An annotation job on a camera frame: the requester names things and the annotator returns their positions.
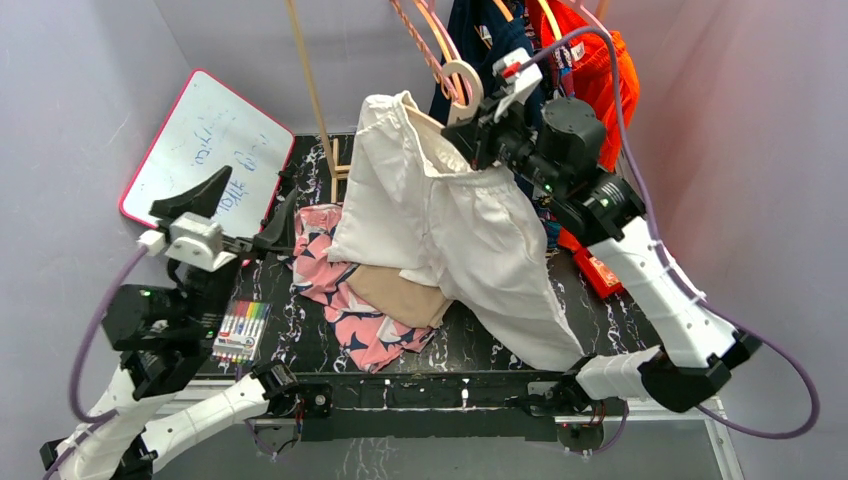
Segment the light wooden hanger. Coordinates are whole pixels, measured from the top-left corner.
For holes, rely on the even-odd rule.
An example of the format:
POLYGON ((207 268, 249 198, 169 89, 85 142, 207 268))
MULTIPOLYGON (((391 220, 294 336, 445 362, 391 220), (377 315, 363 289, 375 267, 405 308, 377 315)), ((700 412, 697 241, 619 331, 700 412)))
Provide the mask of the light wooden hanger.
POLYGON ((447 61, 441 66, 441 72, 447 75, 449 85, 456 88, 450 100, 448 126, 458 126, 475 116, 484 97, 482 82, 476 71, 462 60, 447 61))

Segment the white shorts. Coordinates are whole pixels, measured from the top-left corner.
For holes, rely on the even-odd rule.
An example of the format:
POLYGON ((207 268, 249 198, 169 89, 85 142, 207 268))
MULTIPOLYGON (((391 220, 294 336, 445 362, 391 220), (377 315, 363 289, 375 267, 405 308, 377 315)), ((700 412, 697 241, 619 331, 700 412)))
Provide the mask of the white shorts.
POLYGON ((552 288, 546 242, 508 169, 471 169, 409 92, 364 99, 331 260, 434 285, 526 365, 563 372, 583 350, 552 288))

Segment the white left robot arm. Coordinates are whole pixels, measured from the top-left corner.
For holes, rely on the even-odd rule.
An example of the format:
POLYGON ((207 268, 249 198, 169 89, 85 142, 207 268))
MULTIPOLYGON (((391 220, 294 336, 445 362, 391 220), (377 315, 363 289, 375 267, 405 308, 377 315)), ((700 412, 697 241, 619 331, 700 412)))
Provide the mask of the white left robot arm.
POLYGON ((305 400, 279 360, 232 386, 160 417, 240 320, 264 328, 266 307, 236 307, 242 264, 276 250, 283 222, 250 238, 227 236, 213 218, 230 182, 224 166, 193 188, 151 205, 156 225, 139 236, 95 309, 68 387, 77 418, 66 438, 40 450, 47 478, 150 479, 181 453, 263 416, 301 417, 305 400))

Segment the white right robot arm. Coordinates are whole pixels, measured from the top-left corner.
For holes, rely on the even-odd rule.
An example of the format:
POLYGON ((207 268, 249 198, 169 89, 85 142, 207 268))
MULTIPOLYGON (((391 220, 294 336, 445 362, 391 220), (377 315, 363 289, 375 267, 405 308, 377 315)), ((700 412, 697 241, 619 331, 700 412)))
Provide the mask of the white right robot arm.
POLYGON ((660 339, 646 350, 581 358, 552 388, 550 403, 587 414, 610 398, 649 398, 682 413, 712 397, 761 341, 707 310, 651 236, 642 199, 598 164, 606 131, 588 104, 548 102, 537 130, 523 110, 489 98, 442 135, 472 168, 505 166, 547 193, 558 222, 618 278, 660 339))

